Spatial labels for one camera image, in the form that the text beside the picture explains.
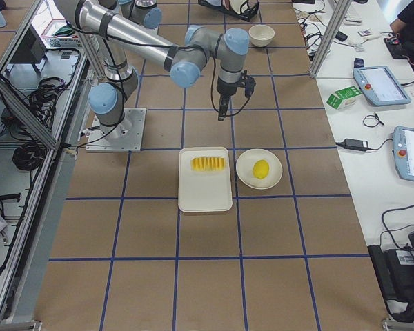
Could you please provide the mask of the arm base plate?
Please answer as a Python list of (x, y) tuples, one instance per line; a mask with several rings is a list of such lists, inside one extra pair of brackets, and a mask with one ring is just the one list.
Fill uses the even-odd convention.
[(95, 115), (92, 125), (99, 128), (86, 134), (86, 152), (140, 152), (146, 112), (146, 108), (124, 108), (124, 119), (113, 131)]

